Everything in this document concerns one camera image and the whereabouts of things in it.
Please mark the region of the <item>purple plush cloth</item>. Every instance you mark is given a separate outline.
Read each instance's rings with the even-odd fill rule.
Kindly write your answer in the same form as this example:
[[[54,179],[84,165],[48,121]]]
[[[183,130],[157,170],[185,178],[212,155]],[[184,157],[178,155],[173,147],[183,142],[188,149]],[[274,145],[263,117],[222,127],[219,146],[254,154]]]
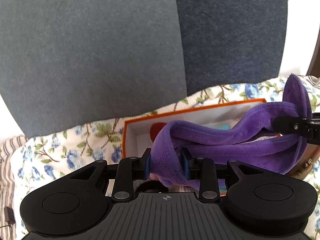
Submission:
[[[290,75],[281,102],[267,102],[250,109],[231,129],[213,129],[188,121],[167,123],[153,142],[150,172],[166,187],[200,187],[187,180],[180,165],[181,149],[192,157],[226,164],[234,159],[269,171],[286,174],[302,158],[307,139],[298,134],[277,136],[272,121],[280,116],[311,118],[311,105],[300,78]]]

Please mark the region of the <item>orange cardboard box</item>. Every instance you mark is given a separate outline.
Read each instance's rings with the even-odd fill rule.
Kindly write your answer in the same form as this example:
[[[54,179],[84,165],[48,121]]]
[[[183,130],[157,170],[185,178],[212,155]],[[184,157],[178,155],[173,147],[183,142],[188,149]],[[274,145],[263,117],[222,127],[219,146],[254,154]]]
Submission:
[[[146,148],[152,147],[149,130],[156,122],[181,120],[215,129],[222,125],[232,128],[247,111],[265,102],[265,99],[250,99],[126,120],[122,143],[123,158],[141,157]]]

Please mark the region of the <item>red pompom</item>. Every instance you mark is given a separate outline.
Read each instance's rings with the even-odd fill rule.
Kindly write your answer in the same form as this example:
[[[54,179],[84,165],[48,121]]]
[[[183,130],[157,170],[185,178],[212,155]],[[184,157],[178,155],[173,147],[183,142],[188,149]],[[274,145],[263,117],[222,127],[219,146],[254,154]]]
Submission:
[[[155,141],[155,139],[156,139],[157,135],[159,134],[159,132],[166,125],[167,125],[167,123],[165,123],[165,122],[156,122],[156,123],[151,125],[150,130],[149,130],[149,135],[150,135],[150,139],[151,139],[152,142]]]

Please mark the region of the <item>turquoise sock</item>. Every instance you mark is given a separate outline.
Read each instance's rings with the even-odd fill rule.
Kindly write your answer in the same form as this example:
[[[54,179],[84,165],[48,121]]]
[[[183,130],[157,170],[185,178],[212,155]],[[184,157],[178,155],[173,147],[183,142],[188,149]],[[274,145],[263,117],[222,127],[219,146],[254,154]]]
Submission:
[[[231,127],[229,125],[222,125],[222,126],[217,127],[217,129],[221,129],[221,130],[228,130],[230,128]]]

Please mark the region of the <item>floral blue bedsheet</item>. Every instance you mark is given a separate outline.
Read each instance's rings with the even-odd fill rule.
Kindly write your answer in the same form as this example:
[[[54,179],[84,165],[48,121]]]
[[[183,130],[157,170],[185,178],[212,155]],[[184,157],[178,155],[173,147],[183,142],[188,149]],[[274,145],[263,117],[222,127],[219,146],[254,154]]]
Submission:
[[[214,86],[146,116],[244,100],[281,101],[286,81],[287,77],[283,76],[257,84]],[[22,146],[13,153],[10,161],[15,182],[12,203],[16,219],[12,239],[27,235],[18,209],[28,193],[94,160],[106,159],[111,164],[120,161],[124,156],[125,121],[127,118],[96,121],[44,137],[19,140]]]

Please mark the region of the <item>light grey sofa cushion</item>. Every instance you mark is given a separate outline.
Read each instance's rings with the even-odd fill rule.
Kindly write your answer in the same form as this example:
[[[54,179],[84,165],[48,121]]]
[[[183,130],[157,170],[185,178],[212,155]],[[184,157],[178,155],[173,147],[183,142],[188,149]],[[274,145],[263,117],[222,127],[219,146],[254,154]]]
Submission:
[[[1,96],[28,138],[186,94],[176,0],[1,0]]]

